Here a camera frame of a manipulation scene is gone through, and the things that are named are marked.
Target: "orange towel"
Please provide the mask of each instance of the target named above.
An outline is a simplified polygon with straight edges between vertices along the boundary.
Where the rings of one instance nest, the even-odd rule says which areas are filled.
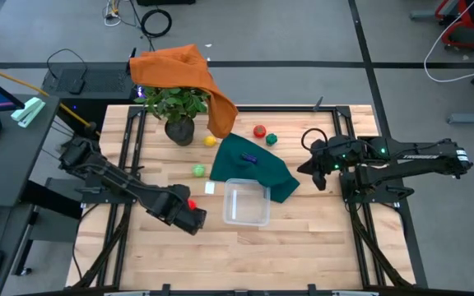
[[[132,81],[141,86],[197,87],[210,95],[207,102],[207,128],[225,138],[234,126],[237,108],[215,85],[207,61],[194,44],[174,49],[144,52],[129,60]]]

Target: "wooden table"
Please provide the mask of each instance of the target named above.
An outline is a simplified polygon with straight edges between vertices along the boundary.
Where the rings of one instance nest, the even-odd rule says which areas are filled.
[[[369,105],[352,105],[352,121],[357,136],[378,134]],[[119,161],[128,106],[109,106],[100,146],[113,164]],[[190,146],[175,145],[164,133],[164,121],[146,119],[140,165],[142,181],[167,186],[180,183],[191,188],[197,206],[207,210],[204,228],[191,236],[167,226],[136,204],[132,209],[121,289],[318,289],[361,288],[356,249],[349,214],[341,198],[337,174],[328,177],[328,187],[318,191],[311,176],[297,173],[310,154],[300,144],[301,135],[311,127],[334,135],[329,113],[240,113],[233,133],[254,139],[252,129],[263,124],[275,132],[278,142],[268,147],[286,162],[300,186],[283,204],[272,202],[270,223],[265,227],[226,224],[222,219],[224,183],[215,194],[204,193],[206,178],[192,175],[194,164],[204,164],[209,176],[217,146],[208,148],[202,139],[210,135],[207,116],[195,118],[195,139]],[[131,164],[134,124],[127,164]],[[306,144],[318,136],[311,133]],[[407,245],[399,215],[384,206],[371,205],[379,246],[401,275],[414,282]],[[76,257],[85,272],[100,252],[105,235],[109,205],[100,205],[82,222],[77,236]],[[369,251],[365,248],[371,282],[376,283]],[[109,264],[108,279],[112,277]],[[67,284],[77,281],[72,263]]]

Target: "clear plastic container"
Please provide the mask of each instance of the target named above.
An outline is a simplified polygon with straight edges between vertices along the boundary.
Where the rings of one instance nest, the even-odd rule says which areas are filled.
[[[270,222],[270,188],[256,180],[229,179],[224,187],[222,218],[227,224],[267,225]]]

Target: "concrete floor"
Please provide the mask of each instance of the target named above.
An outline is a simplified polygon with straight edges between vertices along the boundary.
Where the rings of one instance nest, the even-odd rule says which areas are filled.
[[[433,8],[438,2],[356,0],[372,61],[423,62],[441,29],[435,23],[411,22],[408,12]],[[104,26],[104,6],[105,0],[30,0],[26,5],[5,1],[0,11],[0,62],[45,62],[62,48],[73,49],[90,62],[123,62],[132,47],[147,49],[138,30]],[[157,49],[195,43],[212,61],[363,62],[348,1],[198,0],[191,6],[161,8],[173,17],[173,27],[154,40]],[[149,8],[137,10],[142,14]],[[132,22],[128,2],[121,2],[120,13]],[[156,17],[151,28],[158,31],[163,23]],[[53,61],[77,59],[64,53]],[[474,62],[474,54],[447,53],[438,46],[431,61]],[[5,72],[40,86],[46,70]],[[433,70],[432,74],[450,78],[471,72]],[[324,104],[374,103],[364,68],[217,67],[211,73],[237,104],[312,104],[321,95]],[[377,68],[375,74],[394,138],[451,137],[474,162],[474,125],[445,122],[452,112],[474,112],[474,86],[468,79],[438,84],[421,69]],[[1,78],[0,84],[10,92],[32,94]],[[57,155],[57,145],[65,139],[51,130],[45,149]],[[32,178],[44,182],[47,176],[68,178],[57,170],[57,161],[42,152]],[[436,174],[404,181],[416,190],[408,200],[429,286],[474,291],[474,167],[459,181]],[[35,272],[11,276],[4,294],[61,289],[70,258],[70,243],[35,243],[27,262]]]

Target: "green cloth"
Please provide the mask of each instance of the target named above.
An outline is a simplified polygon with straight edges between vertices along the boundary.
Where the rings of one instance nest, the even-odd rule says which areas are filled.
[[[243,153],[255,156],[257,163],[243,160]],[[270,199],[277,202],[285,201],[300,185],[290,175],[284,161],[233,133],[222,141],[210,175],[213,181],[226,181],[230,178],[259,181],[264,187],[270,188]]]

